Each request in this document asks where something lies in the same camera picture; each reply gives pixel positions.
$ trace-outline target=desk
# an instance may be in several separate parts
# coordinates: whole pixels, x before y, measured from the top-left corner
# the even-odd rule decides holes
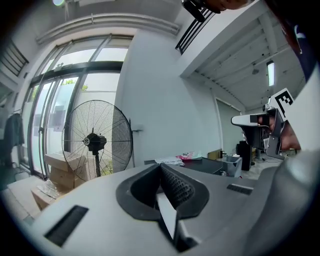
[[[181,167],[199,171],[202,173],[207,173],[207,174],[221,175],[222,172],[226,171],[223,162],[210,160],[204,157],[200,160],[183,161],[183,163],[185,165]],[[156,161],[154,160],[144,161],[144,164],[145,165],[156,164]]]

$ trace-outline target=standing fan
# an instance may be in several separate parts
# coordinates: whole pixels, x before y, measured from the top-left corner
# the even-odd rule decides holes
[[[75,175],[92,180],[127,167],[133,151],[132,131],[117,107],[91,100],[77,106],[66,118],[61,146]]]

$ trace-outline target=person's arm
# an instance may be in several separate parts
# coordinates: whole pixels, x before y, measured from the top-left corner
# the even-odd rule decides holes
[[[259,117],[258,123],[262,124],[262,117]],[[269,118],[269,132],[273,131],[274,129],[274,124],[275,124],[275,118],[270,117]],[[300,144],[297,139],[297,136],[292,129],[290,123],[287,121],[284,124],[284,129],[281,133],[281,150],[289,150],[289,149],[295,149],[295,150],[300,150]]]

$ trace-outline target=beam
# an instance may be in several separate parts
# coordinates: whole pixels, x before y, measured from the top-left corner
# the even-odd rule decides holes
[[[178,60],[178,74],[189,77],[208,56],[267,10],[266,3],[258,0],[244,8],[214,15]]]
[[[40,74],[34,77],[30,84],[37,84],[40,81],[49,80],[55,77],[65,76],[69,74],[80,74],[84,70],[87,73],[94,72],[110,72],[110,73],[120,73],[122,69],[122,61],[93,61],[93,62],[84,62],[77,64],[70,64],[63,66],[62,68],[56,68],[50,70],[44,74]]]
[[[278,51],[278,46],[277,46],[277,41],[276,41],[276,36],[275,36],[275,31],[272,26],[272,22],[269,18],[268,13],[264,13],[259,17],[259,21],[261,23],[261,26],[263,28],[266,41],[269,45],[269,50],[270,54],[273,55]]]

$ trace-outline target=ceiling light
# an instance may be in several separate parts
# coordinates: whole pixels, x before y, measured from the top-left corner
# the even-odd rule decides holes
[[[61,6],[65,3],[65,0],[52,0],[55,6]]]
[[[266,64],[268,68],[269,86],[275,85],[275,63],[271,60]]]

